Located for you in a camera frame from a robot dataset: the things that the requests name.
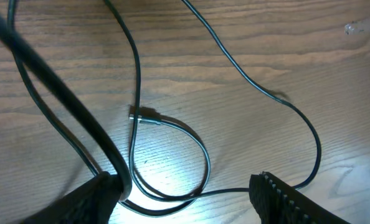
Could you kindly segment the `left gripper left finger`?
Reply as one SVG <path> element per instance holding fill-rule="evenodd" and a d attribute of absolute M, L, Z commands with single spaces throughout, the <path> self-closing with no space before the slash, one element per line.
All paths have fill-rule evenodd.
<path fill-rule="evenodd" d="M 117 175 L 98 174 L 43 210 L 25 224 L 107 224 L 123 192 Z"/>

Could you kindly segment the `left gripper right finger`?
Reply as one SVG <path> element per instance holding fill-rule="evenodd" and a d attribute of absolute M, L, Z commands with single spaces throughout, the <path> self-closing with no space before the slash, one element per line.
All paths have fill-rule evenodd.
<path fill-rule="evenodd" d="M 269 172 L 250 176 L 249 198 L 265 224 L 348 224 Z"/>

